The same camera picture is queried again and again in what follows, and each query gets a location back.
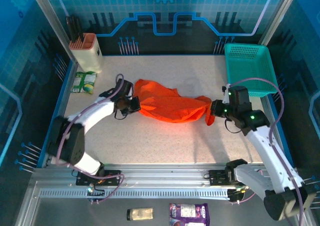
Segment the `snack package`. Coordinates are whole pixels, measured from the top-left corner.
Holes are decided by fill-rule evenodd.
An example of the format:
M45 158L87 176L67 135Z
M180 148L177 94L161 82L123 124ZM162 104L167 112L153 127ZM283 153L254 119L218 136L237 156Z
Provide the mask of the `snack package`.
M210 226L208 204L170 204L170 226Z
M93 94L96 77L96 72L76 72L71 92Z

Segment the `teal basket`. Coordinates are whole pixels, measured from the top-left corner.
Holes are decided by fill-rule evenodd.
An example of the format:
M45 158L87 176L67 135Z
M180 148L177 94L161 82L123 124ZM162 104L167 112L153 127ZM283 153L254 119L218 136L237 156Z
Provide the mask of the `teal basket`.
M229 84L255 77L269 80L278 86L270 53L266 46L227 43L224 50ZM243 82L240 85L245 86L252 97L262 98L277 92L272 85L258 80Z

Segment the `small bottle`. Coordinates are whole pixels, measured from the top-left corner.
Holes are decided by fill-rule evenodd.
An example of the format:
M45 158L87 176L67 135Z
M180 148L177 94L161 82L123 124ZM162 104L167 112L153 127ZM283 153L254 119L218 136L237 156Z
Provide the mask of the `small bottle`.
M126 220L152 220L154 218L154 209L152 207L132 208L126 212Z

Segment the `orange fabric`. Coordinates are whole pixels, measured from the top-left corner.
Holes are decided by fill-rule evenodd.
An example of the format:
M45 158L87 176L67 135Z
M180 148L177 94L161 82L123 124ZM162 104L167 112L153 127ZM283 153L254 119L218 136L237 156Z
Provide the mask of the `orange fabric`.
M139 97L139 112L150 118L187 123L200 119L206 113L207 125L215 121L215 117L210 115L211 99L205 96L181 97L176 88L166 88L155 81L143 79L135 83L134 95Z

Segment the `white speckled tabletop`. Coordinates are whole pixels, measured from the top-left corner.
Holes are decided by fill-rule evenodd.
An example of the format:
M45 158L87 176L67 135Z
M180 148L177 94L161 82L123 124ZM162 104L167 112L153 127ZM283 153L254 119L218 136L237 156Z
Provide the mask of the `white speckled tabletop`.
M181 96L207 96L222 99L227 83L224 56L106 56L98 74L94 94L71 93L65 115L79 112L98 95L115 86L117 74L132 83L154 80L177 88ZM252 107L261 109L260 98L251 98ZM237 128L229 122L229 129ZM242 134L225 129L224 119L216 118L207 126L204 117L191 123L167 123L143 116L129 115L125 120L106 117L85 136L85 150L104 163L226 163L244 159L260 163L255 148Z

